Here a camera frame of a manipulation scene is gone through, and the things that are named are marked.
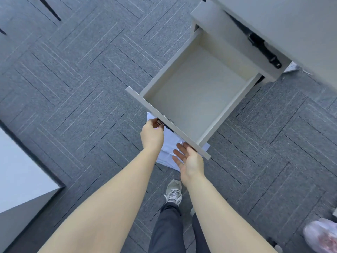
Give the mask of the person's right hand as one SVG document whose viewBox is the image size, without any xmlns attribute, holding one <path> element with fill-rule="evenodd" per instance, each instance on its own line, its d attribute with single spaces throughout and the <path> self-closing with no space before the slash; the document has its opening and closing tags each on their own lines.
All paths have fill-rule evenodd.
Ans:
<svg viewBox="0 0 337 253">
<path fill-rule="evenodd" d="M 173 156 L 172 159 L 179 166 L 183 185 L 189 189 L 192 184 L 201 179 L 205 179 L 204 160 L 202 156 L 186 142 L 176 144 L 176 149 L 179 149 L 187 157 L 185 162 L 177 160 L 175 158 L 176 156 Z"/>
</svg>

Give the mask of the person's left hand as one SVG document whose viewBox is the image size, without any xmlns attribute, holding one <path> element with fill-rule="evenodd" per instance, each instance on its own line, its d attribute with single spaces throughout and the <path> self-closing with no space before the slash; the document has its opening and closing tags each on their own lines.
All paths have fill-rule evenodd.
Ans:
<svg viewBox="0 0 337 253">
<path fill-rule="evenodd" d="M 164 142 L 163 132 L 144 132 L 143 127 L 140 135 L 143 149 L 150 150 L 154 153 L 161 151 Z"/>
</svg>

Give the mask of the white drawer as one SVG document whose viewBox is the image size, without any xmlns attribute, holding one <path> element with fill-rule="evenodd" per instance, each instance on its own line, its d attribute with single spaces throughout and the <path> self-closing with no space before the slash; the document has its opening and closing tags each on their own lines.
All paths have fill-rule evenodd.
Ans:
<svg viewBox="0 0 337 253">
<path fill-rule="evenodd" d="M 234 51 L 198 28 L 150 83 L 126 91 L 207 160 L 203 146 L 260 79 Z"/>
</svg>

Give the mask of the person's left forearm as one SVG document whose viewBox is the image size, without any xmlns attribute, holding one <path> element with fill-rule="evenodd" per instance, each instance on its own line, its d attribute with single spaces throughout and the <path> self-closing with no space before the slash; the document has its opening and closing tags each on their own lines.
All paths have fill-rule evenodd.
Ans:
<svg viewBox="0 0 337 253">
<path fill-rule="evenodd" d="M 145 147 L 57 228 L 38 253 L 120 253 L 161 147 Z"/>
</svg>

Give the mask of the person's right forearm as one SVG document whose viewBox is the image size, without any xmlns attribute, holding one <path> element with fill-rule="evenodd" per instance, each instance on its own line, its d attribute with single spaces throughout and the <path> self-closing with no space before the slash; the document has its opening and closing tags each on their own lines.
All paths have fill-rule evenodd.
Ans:
<svg viewBox="0 0 337 253">
<path fill-rule="evenodd" d="M 211 253 L 278 253 L 203 174 L 185 182 Z"/>
</svg>

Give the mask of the white sheet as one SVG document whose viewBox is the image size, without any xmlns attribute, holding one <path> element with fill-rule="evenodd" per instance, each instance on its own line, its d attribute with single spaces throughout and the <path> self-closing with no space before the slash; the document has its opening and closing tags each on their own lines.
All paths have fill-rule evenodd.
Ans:
<svg viewBox="0 0 337 253">
<path fill-rule="evenodd" d="M 183 140 L 166 127 L 164 127 L 163 134 L 164 142 L 156 162 L 174 170 L 180 171 L 179 166 L 172 159 L 172 156 L 175 156 L 174 149 L 176 149 L 176 144 L 182 144 Z"/>
</svg>

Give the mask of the dark grey trousers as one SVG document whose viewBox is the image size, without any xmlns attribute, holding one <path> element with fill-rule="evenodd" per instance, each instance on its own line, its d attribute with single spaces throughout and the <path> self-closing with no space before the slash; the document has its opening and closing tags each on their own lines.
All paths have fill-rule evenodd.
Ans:
<svg viewBox="0 0 337 253">
<path fill-rule="evenodd" d="M 192 216 L 192 228 L 196 253 L 211 253 L 196 214 Z M 186 253 L 182 215 L 177 204 L 168 202 L 161 207 L 148 253 Z"/>
</svg>

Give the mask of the white drawer cabinet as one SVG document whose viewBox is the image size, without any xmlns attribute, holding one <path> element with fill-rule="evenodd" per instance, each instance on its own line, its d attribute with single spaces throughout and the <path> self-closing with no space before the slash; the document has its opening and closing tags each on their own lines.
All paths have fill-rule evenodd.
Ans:
<svg viewBox="0 0 337 253">
<path fill-rule="evenodd" d="M 230 16 L 212 0 L 201 2 L 192 11 L 193 22 L 207 33 L 206 48 L 218 59 L 226 57 L 225 64 L 243 78 L 260 73 L 267 81 L 276 81 L 292 62 L 271 44 L 265 47 L 276 55 L 281 68 L 276 68 L 252 45 L 248 37 Z"/>
</svg>

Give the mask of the white table with black edge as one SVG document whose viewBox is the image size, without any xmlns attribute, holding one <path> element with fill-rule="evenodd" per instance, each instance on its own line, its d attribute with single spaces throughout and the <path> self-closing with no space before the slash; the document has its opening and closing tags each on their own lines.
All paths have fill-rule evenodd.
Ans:
<svg viewBox="0 0 337 253">
<path fill-rule="evenodd" d="M 0 120 L 0 253 L 65 187 Z"/>
</svg>

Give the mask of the white printed paper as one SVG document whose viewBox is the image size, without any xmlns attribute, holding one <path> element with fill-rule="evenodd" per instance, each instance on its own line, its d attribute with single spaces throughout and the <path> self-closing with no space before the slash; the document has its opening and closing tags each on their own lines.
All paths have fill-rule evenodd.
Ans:
<svg viewBox="0 0 337 253">
<path fill-rule="evenodd" d="M 299 66 L 298 64 L 296 64 L 295 62 L 291 62 L 289 64 L 289 66 L 284 70 L 283 73 L 289 73 L 289 72 L 294 72 L 294 71 L 298 71 L 301 69 L 301 66 Z"/>
</svg>

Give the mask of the white desk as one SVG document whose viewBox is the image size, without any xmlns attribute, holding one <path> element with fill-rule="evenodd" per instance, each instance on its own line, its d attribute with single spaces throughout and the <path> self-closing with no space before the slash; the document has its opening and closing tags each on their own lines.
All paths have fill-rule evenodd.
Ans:
<svg viewBox="0 0 337 253">
<path fill-rule="evenodd" d="M 337 92 L 337 0 L 212 0 Z"/>
</svg>

